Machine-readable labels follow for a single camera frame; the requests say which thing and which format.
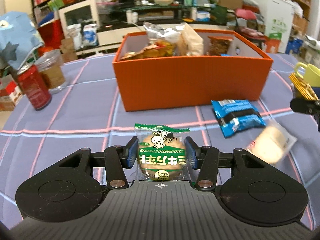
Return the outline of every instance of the biscuit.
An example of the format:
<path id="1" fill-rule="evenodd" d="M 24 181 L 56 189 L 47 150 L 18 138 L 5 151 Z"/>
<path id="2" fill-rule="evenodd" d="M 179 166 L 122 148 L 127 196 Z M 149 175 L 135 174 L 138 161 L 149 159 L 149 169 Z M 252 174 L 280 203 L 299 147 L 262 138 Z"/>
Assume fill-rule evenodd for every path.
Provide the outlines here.
<path id="1" fill-rule="evenodd" d="M 149 135 L 147 137 L 144 138 L 143 143 L 148 143 L 148 145 L 140 145 L 139 144 L 139 149 L 141 148 L 146 148 L 146 147 L 153 147 L 155 145 L 155 143 L 153 143 L 152 138 L 155 136 L 159 136 L 159 138 L 161 137 L 160 135 Z M 179 148 L 179 149 L 185 149 L 183 143 L 178 139 L 178 138 L 174 138 L 172 141 L 170 141 L 169 139 L 164 140 L 163 144 L 165 144 L 166 146 L 170 146 L 170 147 L 175 147 L 175 148 Z M 159 158 L 156 159 L 155 162 L 158 162 L 159 160 L 163 161 L 163 158 Z M 141 161 L 139 161 L 139 165 L 141 168 L 142 173 L 144 174 L 148 174 L 149 177 L 153 180 L 172 180 L 175 176 L 177 176 L 178 174 L 181 173 L 181 170 L 184 166 L 184 164 L 179 164 L 181 162 L 179 162 L 179 160 L 177 160 L 177 164 L 168 164 L 168 161 L 165 161 L 166 164 L 153 164 L 153 163 L 141 163 Z M 165 179 L 159 179 L 157 177 L 157 172 L 158 171 L 164 171 L 163 173 L 167 172 L 167 177 Z"/>

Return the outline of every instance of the table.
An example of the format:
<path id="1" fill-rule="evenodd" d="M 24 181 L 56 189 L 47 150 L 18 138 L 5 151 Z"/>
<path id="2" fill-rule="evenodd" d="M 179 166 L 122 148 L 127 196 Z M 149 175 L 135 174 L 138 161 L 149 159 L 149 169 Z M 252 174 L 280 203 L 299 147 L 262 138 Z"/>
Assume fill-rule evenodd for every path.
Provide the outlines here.
<path id="1" fill-rule="evenodd" d="M 306 187 L 309 205 L 301 221 L 313 229 L 320 223 L 320 134 L 312 117 L 290 109 L 292 92 L 288 76 L 296 59 L 285 54 L 270 56 L 274 60 L 272 70 L 260 100 L 253 104 L 265 121 L 274 118 L 298 138 L 277 168 Z M 112 68 L 113 57 L 64 65 L 63 72 L 70 85 L 53 95 L 48 107 L 37 112 L 24 96 L 12 112 L 0 132 L 0 220 L 7 227 L 12 228 L 22 219 L 14 196 L 23 181 L 80 148 L 100 152 L 112 145 L 125 145 L 135 135 L 135 122 L 188 127 L 198 145 L 212 145 L 222 152 L 246 147 L 262 130 L 254 128 L 225 139 L 210 105 L 125 112 Z M 134 172 L 125 170 L 128 178 Z M 95 169 L 94 177 L 105 184 L 102 168 Z M 228 178 L 230 169 L 220 169 L 218 184 Z"/>

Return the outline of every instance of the red can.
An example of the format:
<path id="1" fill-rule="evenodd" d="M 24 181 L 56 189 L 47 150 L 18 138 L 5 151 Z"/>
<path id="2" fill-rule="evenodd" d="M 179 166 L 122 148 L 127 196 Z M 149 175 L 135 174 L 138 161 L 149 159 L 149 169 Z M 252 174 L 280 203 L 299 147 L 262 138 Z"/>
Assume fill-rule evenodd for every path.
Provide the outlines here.
<path id="1" fill-rule="evenodd" d="M 52 96 L 35 65 L 27 63 L 17 75 L 19 85 L 34 109 L 41 110 L 51 102 Z"/>

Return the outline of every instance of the white snack packet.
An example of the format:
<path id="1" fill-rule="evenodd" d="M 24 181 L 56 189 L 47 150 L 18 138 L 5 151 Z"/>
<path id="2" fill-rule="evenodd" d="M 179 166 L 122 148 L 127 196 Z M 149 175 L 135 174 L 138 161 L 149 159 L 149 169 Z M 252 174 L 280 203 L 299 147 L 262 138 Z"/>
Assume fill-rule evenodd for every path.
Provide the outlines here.
<path id="1" fill-rule="evenodd" d="M 290 151 L 297 138 L 279 123 L 271 120 L 260 135 L 247 147 L 247 151 L 266 163 L 279 162 Z"/>

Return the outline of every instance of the red bag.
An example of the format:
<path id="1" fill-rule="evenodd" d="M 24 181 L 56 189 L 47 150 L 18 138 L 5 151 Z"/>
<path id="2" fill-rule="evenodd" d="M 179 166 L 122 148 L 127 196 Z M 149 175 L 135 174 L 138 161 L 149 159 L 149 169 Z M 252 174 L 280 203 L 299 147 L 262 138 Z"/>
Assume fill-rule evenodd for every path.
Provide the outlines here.
<path id="1" fill-rule="evenodd" d="M 256 20 L 257 17 L 256 15 L 249 10 L 245 10 L 245 9 L 236 9 L 236 16 L 237 18 L 242 18 L 245 20 Z"/>

